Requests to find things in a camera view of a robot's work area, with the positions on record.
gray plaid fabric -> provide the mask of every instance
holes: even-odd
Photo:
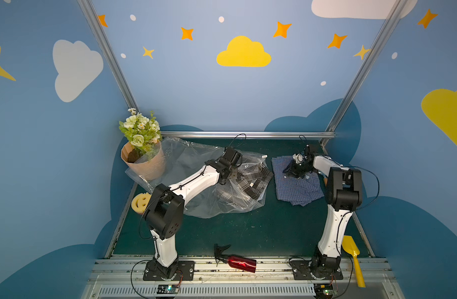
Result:
[[[252,200],[241,199],[237,196],[229,181],[225,185],[217,185],[218,195],[229,203],[235,204],[241,209],[249,209],[259,199],[260,195],[267,188],[268,183],[273,177],[273,173],[268,168],[259,163],[260,159],[242,156],[242,163],[258,163],[250,167],[244,167],[242,164],[237,168],[237,179],[235,181],[238,187],[243,190]]]
[[[291,156],[272,158],[277,198],[289,201],[293,206],[301,205],[304,207],[324,195],[317,173],[309,173],[308,178],[295,178],[283,173],[283,170],[292,159]]]

clear plastic bag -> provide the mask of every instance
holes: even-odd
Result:
[[[223,147],[207,146],[179,138],[164,138],[161,142],[164,153],[165,172],[153,180],[136,174],[130,168],[125,172],[147,192],[155,186],[169,186],[199,171],[206,161],[218,159]],[[265,163],[266,156],[256,152],[244,152],[242,164],[233,171],[226,184],[215,184],[185,206],[184,214],[199,218],[211,218],[220,213],[243,213],[265,204],[265,190],[273,174]]]

artificial flower bouquet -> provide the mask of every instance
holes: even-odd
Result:
[[[160,150],[160,147],[156,146],[162,139],[159,122],[155,120],[153,111],[150,112],[151,118],[138,113],[135,108],[130,108],[128,111],[131,116],[125,119],[125,123],[119,122],[119,129],[133,149],[126,159],[124,157],[123,159],[126,163],[135,163],[145,154],[149,156],[148,159],[151,159]]]

black spray nozzle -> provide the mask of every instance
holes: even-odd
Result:
[[[222,254],[225,250],[230,248],[232,246],[231,244],[226,245],[226,246],[218,246],[218,244],[215,244],[214,246],[214,255],[216,260],[224,260],[226,259],[226,254]]]

yellow plastic shovel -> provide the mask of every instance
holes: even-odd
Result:
[[[360,254],[360,250],[356,246],[353,237],[343,236],[343,242],[341,245],[346,252],[353,256],[353,261],[355,263],[356,282],[358,283],[358,287],[365,288],[365,279],[363,278],[363,273],[360,269],[360,263],[358,262],[357,258],[357,255]]]

